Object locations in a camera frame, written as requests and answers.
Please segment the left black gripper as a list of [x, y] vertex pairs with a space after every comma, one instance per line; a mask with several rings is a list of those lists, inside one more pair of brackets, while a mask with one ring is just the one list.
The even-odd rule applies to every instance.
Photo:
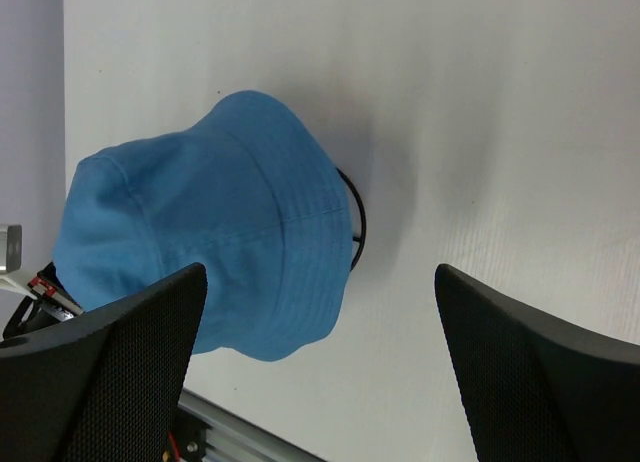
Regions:
[[4, 340], [76, 318], [84, 309], [57, 277], [53, 262], [36, 273], [17, 270], [2, 274], [2, 289], [22, 296], [2, 332]]

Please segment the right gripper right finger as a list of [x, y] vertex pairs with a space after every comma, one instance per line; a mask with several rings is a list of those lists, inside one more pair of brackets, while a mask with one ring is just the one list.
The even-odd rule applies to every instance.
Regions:
[[639, 348], [441, 264], [435, 298], [480, 461], [636, 461]]

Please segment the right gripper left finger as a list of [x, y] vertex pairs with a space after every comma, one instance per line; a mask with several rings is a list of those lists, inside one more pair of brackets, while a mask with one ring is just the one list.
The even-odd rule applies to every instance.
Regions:
[[178, 460], [172, 425], [206, 292], [194, 263], [2, 341], [2, 460]]

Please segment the blue bucket hat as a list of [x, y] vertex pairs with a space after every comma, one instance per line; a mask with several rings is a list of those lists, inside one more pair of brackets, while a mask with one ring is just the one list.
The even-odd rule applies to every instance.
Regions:
[[241, 91], [186, 130], [82, 160], [52, 259], [86, 310], [199, 263], [194, 352], [276, 361], [334, 329], [352, 250], [334, 163], [286, 105]]

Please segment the black wire hat stand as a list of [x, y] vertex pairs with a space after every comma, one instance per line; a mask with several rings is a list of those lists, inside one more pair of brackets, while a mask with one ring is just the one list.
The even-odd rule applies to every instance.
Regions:
[[353, 254], [350, 265], [350, 271], [353, 271], [361, 260], [362, 254], [367, 241], [368, 221], [363, 198], [359, 190], [356, 188], [351, 179], [339, 168], [337, 172], [342, 182], [348, 189], [351, 197], [351, 219], [354, 224], [354, 232], [352, 234]]

